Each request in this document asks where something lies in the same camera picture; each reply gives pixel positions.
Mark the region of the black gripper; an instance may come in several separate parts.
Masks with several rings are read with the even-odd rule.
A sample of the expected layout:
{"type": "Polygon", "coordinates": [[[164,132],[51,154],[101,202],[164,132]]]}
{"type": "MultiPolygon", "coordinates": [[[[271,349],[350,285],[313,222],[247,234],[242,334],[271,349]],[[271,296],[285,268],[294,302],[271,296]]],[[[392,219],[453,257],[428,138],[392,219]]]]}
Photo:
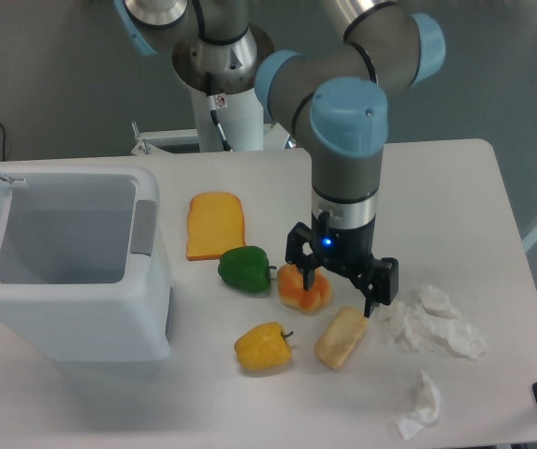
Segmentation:
{"type": "Polygon", "coordinates": [[[364,316],[389,306],[399,292],[399,260],[372,255],[375,221],[355,229],[325,226],[312,218],[312,230],[298,222],[286,238],[285,262],[296,267],[304,289],[311,289],[320,267],[349,279],[365,298],[364,316]],[[310,244],[312,252],[304,253],[310,244]]]}

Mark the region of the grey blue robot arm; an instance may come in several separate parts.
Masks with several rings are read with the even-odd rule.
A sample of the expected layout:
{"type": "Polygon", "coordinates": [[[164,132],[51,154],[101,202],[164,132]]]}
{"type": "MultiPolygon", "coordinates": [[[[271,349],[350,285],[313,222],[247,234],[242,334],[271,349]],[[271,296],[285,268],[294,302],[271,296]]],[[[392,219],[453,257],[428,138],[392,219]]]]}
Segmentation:
{"type": "Polygon", "coordinates": [[[318,268],[351,281],[366,311],[389,305],[399,263],[372,252],[387,98],[445,58],[438,23],[394,1],[326,1],[342,44],[312,60],[276,51],[245,1],[119,1],[138,48],[169,50],[189,89],[203,152],[259,150],[272,119],[312,160],[312,221],[289,232],[285,259],[305,287],[318,268]]]}

